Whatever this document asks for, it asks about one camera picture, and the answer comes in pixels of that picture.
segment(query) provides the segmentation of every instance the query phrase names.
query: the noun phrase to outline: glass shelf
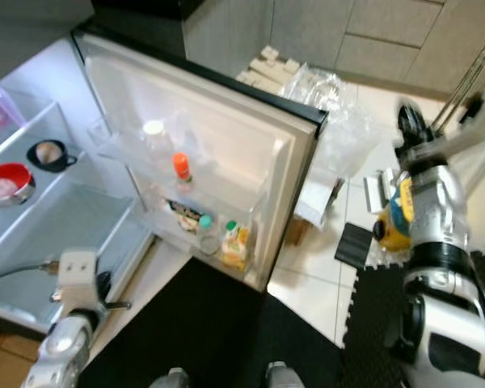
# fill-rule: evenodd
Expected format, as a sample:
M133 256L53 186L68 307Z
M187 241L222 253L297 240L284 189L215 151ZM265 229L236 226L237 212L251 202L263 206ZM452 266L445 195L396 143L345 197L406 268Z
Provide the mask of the glass shelf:
M43 114L30 121L20 130L16 131L13 136L7 138L0 145L0 164L8 162L20 162L27 166L33 174L36 182L34 194L23 204L12 206L10 208L0 208L0 237L19 217L33 206L44 194L50 189L57 179L64 175L62 173L52 173L43 171L27 160L27 151L39 141L46 139L57 139L63 141L67 147L68 153L79 157L81 150L70 144L66 134L66 124L61 116L59 107L56 103L49 104L43 110Z

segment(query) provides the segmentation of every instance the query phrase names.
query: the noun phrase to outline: red bowl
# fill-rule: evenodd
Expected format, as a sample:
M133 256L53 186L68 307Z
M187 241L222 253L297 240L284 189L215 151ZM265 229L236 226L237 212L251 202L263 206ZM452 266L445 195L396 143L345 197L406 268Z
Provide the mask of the red bowl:
M18 187L12 196L0 198L0 207L22 204L32 195L36 186L31 172L22 163L0 164L0 178L12 180Z

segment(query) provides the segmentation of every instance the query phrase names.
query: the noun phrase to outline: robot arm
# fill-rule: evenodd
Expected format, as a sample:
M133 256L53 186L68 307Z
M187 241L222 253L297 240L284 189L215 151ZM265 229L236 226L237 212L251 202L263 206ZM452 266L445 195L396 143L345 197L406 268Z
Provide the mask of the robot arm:
M59 261L57 291L53 302L62 304L61 317L51 327L38 349L38 359L22 384L23 388L71 388L77 386L97 328L108 310L129 303L108 304L99 295L94 251L66 251Z
M407 308L392 326L387 346L411 386L485 384L485 300L467 250L466 194L447 159L485 140L482 107L450 140L435 138L413 107L402 107L397 149L411 175L414 217L404 278Z

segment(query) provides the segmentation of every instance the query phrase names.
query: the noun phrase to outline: black foam mat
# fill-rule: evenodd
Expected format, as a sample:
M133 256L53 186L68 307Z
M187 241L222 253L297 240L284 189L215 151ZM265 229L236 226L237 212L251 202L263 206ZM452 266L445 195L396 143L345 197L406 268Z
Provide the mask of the black foam mat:
M471 254L485 288L485 255ZM344 336L340 388L398 388L403 378L399 363L384 348L391 318L403 308L403 274L398 266L357 272Z
M332 387L340 353L271 295L192 259L85 369L78 386L146 388L180 366L192 388L258 388L267 363L285 361L307 387Z

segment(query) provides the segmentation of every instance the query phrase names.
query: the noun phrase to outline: black tube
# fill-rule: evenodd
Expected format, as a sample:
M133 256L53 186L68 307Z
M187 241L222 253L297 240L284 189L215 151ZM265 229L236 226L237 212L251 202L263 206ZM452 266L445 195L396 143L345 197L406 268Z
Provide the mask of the black tube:
M9 269L7 271L0 272L0 279L2 279L3 277L9 276L9 275L13 275L13 274L18 273L18 272L32 271L32 270L35 270L35 269L41 270L42 265L41 264L31 264L31 265L25 265L25 266L22 266L22 267L12 268L12 269Z

